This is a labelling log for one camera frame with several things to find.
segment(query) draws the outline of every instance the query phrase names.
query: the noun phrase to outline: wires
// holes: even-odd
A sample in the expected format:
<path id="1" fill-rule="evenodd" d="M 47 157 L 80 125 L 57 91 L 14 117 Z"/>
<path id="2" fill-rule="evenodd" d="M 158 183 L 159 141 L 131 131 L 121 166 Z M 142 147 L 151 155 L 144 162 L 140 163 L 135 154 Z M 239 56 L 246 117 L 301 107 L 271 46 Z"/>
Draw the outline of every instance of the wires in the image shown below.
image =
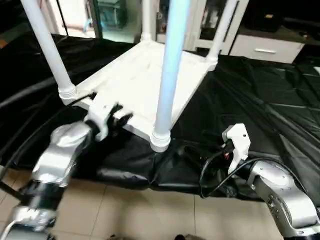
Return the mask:
<path id="1" fill-rule="evenodd" d="M 59 111 L 57 111 L 53 116 L 51 116 L 45 123 L 43 123 L 41 126 L 39 126 L 21 145 L 20 147 L 12 154 L 12 156 L 10 157 L 10 159 L 6 162 L 5 166 L 3 167 L 3 169 L 0 172 L 0 181 L 2 181 L 2 179 L 4 178 L 4 176 L 7 173 L 7 170 L 9 169 L 9 167 L 11 166 L 11 164 L 15 161 L 15 159 L 21 155 L 21 153 L 24 153 L 25 151 L 27 151 L 30 148 L 30 145 L 33 144 L 33 141 L 31 141 L 31 139 L 38 133 L 40 132 L 47 124 L 49 124 L 56 116 L 58 116 L 59 114 L 61 114 L 63 111 L 65 111 L 67 108 L 72 107 L 74 104 L 78 103 L 79 101 L 87 98 L 87 97 L 91 97 L 92 95 L 94 95 L 95 93 L 90 93 L 88 95 L 82 96 L 77 100 L 72 101 L 71 103 L 69 103 L 68 105 L 66 105 L 65 107 L 63 107 L 62 109 L 60 109 Z"/>
<path id="2" fill-rule="evenodd" d="M 219 155 L 221 155 L 223 153 L 222 150 L 216 152 L 213 156 L 211 156 L 210 158 L 208 158 L 203 167 L 202 167 L 202 170 L 201 170 L 201 174 L 200 174 L 200 178 L 199 178 L 199 188 L 200 188 L 200 196 L 201 198 L 205 198 L 204 195 L 203 195 L 203 192 L 202 192 L 202 182 L 204 180 L 204 176 L 205 176 L 205 172 L 207 171 L 207 168 L 209 166 L 209 164 L 216 158 L 218 157 Z"/>
<path id="3" fill-rule="evenodd" d="M 201 175 L 200 175 L 200 179 L 199 179 L 199 188 L 200 188 L 200 197 L 201 198 L 207 198 L 209 196 L 211 196 L 215 191 L 217 191 L 223 184 L 226 183 L 226 181 L 228 181 L 230 178 L 232 178 L 232 176 L 234 176 L 239 170 L 241 170 L 242 168 L 244 168 L 245 166 L 249 165 L 249 164 L 253 164 L 257 161 L 264 161 L 264 162 L 270 162 L 270 163 L 276 163 L 278 165 L 280 165 L 281 167 L 283 167 L 286 171 L 288 171 L 293 179 L 300 185 L 301 189 L 304 191 L 305 194 L 307 194 L 307 190 L 306 188 L 303 186 L 302 182 L 299 180 L 299 178 L 295 175 L 295 173 L 289 168 L 287 167 L 285 164 L 283 164 L 282 162 L 275 160 L 273 158 L 270 157 L 257 157 L 257 158 L 253 158 L 250 160 L 246 160 L 244 163 L 242 163 L 241 165 L 239 165 L 235 170 L 233 170 L 228 176 L 225 177 L 225 179 L 223 179 L 212 191 L 210 191 L 208 194 L 204 195 L 203 194 L 203 186 L 202 186 L 202 181 L 203 181 L 203 175 L 204 172 L 206 171 L 209 163 L 215 158 L 216 156 L 212 156 L 211 158 L 209 158 L 204 166 L 203 169 L 201 171 Z"/>
<path id="4" fill-rule="evenodd" d="M 19 137 L 19 135 L 23 132 L 23 130 L 29 125 L 29 123 L 35 118 L 36 115 L 43 110 L 45 107 L 48 99 L 51 97 L 52 94 L 45 97 L 44 100 L 40 103 L 40 106 L 37 110 L 34 111 L 34 113 L 22 124 L 22 126 L 12 135 L 12 137 L 6 142 L 4 147 L 0 149 L 0 164 L 2 162 L 2 157 L 6 153 L 6 151 L 11 147 L 11 145 L 14 143 L 14 141 Z"/>

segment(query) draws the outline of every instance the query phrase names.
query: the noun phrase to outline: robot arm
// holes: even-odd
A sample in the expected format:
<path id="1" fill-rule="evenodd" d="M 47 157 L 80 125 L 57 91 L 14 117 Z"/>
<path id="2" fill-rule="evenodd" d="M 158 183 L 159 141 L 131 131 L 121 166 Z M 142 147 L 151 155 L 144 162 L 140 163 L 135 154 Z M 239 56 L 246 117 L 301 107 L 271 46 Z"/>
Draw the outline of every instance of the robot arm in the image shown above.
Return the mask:
<path id="1" fill-rule="evenodd" d="M 244 124 L 230 126 L 222 134 L 232 141 L 233 159 L 228 173 L 245 162 L 250 139 Z M 241 172 L 240 177 L 267 204 L 278 230 L 285 239 L 320 239 L 320 220 L 310 197 L 301 190 L 293 176 L 276 162 L 258 160 Z"/>
<path id="2" fill-rule="evenodd" d="M 12 210 L 0 240 L 54 239 L 48 228 L 56 221 L 57 208 L 77 157 L 93 141 L 101 141 L 108 135 L 107 121 L 121 108 L 119 105 L 90 108 L 84 121 L 62 125 L 52 132 L 50 144 L 36 163 L 21 202 Z M 128 121 L 131 116 L 120 120 Z"/>

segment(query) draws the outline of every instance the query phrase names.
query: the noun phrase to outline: light blue pole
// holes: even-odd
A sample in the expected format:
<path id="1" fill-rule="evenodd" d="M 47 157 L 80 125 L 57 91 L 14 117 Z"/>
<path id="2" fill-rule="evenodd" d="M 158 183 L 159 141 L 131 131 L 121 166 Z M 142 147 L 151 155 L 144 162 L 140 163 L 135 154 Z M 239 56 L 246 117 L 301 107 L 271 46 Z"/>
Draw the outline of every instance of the light blue pole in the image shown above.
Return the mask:
<path id="1" fill-rule="evenodd" d="M 172 107 L 187 30 L 189 7 L 190 0 L 170 0 L 160 93 L 153 130 L 155 137 L 164 137 L 168 134 L 170 137 Z"/>

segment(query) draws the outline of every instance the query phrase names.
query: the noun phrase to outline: tiled floor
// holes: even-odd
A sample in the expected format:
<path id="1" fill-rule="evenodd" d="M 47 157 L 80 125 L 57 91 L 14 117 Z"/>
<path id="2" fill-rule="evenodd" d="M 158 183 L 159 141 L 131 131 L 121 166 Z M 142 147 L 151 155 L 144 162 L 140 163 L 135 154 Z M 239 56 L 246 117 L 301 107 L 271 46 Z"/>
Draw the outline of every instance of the tiled floor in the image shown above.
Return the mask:
<path id="1" fill-rule="evenodd" d="M 18 189 L 29 176 L 11 170 L 5 182 Z M 0 191 L 1 228 L 16 204 Z M 113 234 L 133 240 L 173 240 L 177 234 L 206 240 L 282 239 L 264 203 L 134 191 L 75 179 L 64 194 L 52 232 L 58 240 L 106 240 Z"/>

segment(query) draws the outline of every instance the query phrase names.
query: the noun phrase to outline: black leather sheet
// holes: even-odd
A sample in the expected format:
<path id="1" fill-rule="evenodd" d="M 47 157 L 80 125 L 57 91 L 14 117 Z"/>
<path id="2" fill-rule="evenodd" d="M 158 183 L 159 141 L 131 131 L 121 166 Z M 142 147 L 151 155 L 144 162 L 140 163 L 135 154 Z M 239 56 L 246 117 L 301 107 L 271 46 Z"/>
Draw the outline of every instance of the black leather sheet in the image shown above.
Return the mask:
<path id="1" fill-rule="evenodd" d="M 54 36 L 72 81 L 77 84 L 133 44 L 99 39 Z M 1 156 L 5 163 L 27 137 L 63 108 L 57 87 L 40 48 L 31 34 L 0 50 L 0 148 L 27 119 L 30 123 Z M 8 98 L 16 98 L 9 103 Z M 85 111 L 69 108 L 34 137 L 16 158 L 16 167 L 31 168 L 59 125 L 80 120 Z M 264 62 L 220 56 L 171 131 L 165 153 L 154 153 L 149 143 L 121 130 L 85 152 L 76 177 L 124 188 L 198 193 L 199 157 L 221 144 L 229 125 L 244 123 L 251 139 L 250 157 L 281 159 L 302 180 L 320 207 L 320 77 L 310 65 Z M 205 188 L 226 174 L 227 163 L 217 159 Z M 241 179 L 230 180 L 215 196 L 256 200 Z"/>

